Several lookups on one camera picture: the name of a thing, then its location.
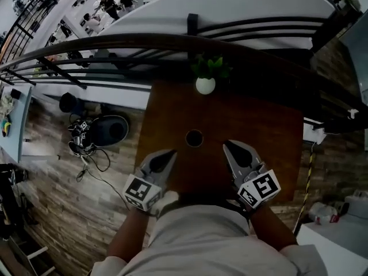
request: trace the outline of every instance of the plastic bag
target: plastic bag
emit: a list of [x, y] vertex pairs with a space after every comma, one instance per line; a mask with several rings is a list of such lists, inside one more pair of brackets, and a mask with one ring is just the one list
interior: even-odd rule
[[309, 218], [316, 224], [336, 223], [339, 219], [338, 211], [329, 205], [324, 205], [321, 202], [316, 202], [309, 210]]

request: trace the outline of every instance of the wooden floor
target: wooden floor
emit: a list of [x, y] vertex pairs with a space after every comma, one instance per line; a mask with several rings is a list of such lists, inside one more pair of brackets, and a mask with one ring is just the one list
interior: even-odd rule
[[[349, 70], [343, 56], [334, 45], [328, 48], [323, 50], [323, 54], [317, 54], [319, 71], [337, 77], [337, 81], [345, 83], [352, 92], [358, 91], [354, 73]], [[90, 110], [95, 108], [96, 105], [89, 106]], [[133, 171], [144, 117], [144, 112], [139, 110], [121, 110], [131, 119], [131, 132], [121, 144], [109, 148], [112, 165], [101, 174], [120, 192], [128, 174]], [[68, 116], [61, 114], [58, 108], [32, 104], [26, 131], [32, 136], [32, 142], [53, 146], [60, 155], [60, 161], [21, 164], [29, 170], [30, 180], [20, 183], [19, 190], [34, 204], [33, 213], [39, 221], [39, 225], [27, 227], [28, 232], [41, 245], [49, 247], [49, 254], [61, 273], [81, 276], [92, 268], [95, 261], [104, 258], [106, 247], [124, 221], [127, 210], [119, 196], [103, 182], [87, 174], [80, 183], [76, 182], [83, 162], [67, 147], [70, 139], [68, 123]], [[363, 141], [363, 132], [329, 135], [322, 145], [314, 147], [316, 154], [308, 206], [317, 200], [343, 198], [356, 188], [368, 189], [368, 156]], [[295, 224], [304, 198], [310, 148], [308, 143], [302, 145], [293, 200], [273, 206], [274, 212], [290, 228]], [[12, 162], [3, 152], [0, 161]], [[104, 166], [102, 155], [97, 161], [100, 167]], [[149, 232], [153, 225], [154, 222], [150, 222]]]
[[[89, 106], [93, 110], [97, 105]], [[133, 171], [144, 114], [134, 109], [124, 112], [130, 118], [131, 132], [118, 146], [108, 148], [111, 167], [101, 173], [120, 193]], [[58, 270], [65, 275], [85, 275], [96, 260], [104, 258], [127, 210], [109, 185], [89, 174], [81, 182], [76, 181], [83, 162], [67, 146], [71, 138], [68, 122], [68, 115], [59, 112], [58, 107], [31, 104], [26, 134], [34, 143], [56, 148], [60, 160], [21, 163], [29, 171], [29, 181], [20, 183], [19, 191], [34, 204], [34, 217], [40, 222], [27, 229], [40, 244], [50, 248]], [[104, 168], [107, 165], [104, 154], [97, 155], [94, 158]], [[2, 154], [2, 160], [12, 162], [6, 154]], [[99, 178], [97, 170], [91, 172]]]

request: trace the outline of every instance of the white shirt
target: white shirt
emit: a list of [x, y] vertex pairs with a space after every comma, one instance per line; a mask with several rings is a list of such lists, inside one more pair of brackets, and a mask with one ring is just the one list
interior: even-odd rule
[[95, 20], [94, 18], [90, 18], [89, 21], [86, 21], [86, 25], [96, 33], [99, 33], [102, 30], [99, 25], [99, 21]]
[[[348, 1], [351, 2], [351, 5], [355, 8], [355, 10], [357, 10], [357, 11], [361, 10], [361, 3], [359, 2], [359, 0], [348, 0]], [[339, 2], [339, 6], [340, 6], [341, 9], [344, 8], [345, 5], [346, 5], [345, 0], [341, 0]]]
[[14, 10], [14, 12], [19, 12], [19, 9], [18, 9], [18, 7], [17, 7], [17, 5], [16, 5], [16, 0], [15, 1], [13, 1], [13, 3], [11, 4], [11, 6], [12, 6], [12, 8], [13, 8], [13, 10]]
[[247, 220], [232, 210], [194, 205], [172, 210], [156, 223], [148, 248], [129, 263], [109, 256], [91, 276], [327, 276], [315, 246], [280, 252], [248, 236]]

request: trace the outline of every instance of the white pot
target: white pot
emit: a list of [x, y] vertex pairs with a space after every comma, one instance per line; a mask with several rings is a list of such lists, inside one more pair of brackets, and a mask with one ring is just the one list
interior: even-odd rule
[[203, 95], [210, 94], [216, 86], [216, 81], [214, 78], [212, 79], [201, 79], [198, 78], [195, 87], [197, 88], [197, 91]]

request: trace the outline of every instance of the green leaves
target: green leaves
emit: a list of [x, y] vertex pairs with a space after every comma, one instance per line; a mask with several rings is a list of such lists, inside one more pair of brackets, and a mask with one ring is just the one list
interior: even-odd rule
[[206, 60], [200, 55], [198, 57], [198, 63], [190, 67], [195, 75], [202, 79], [228, 78], [232, 70], [228, 63], [224, 63], [222, 56], [215, 56]]

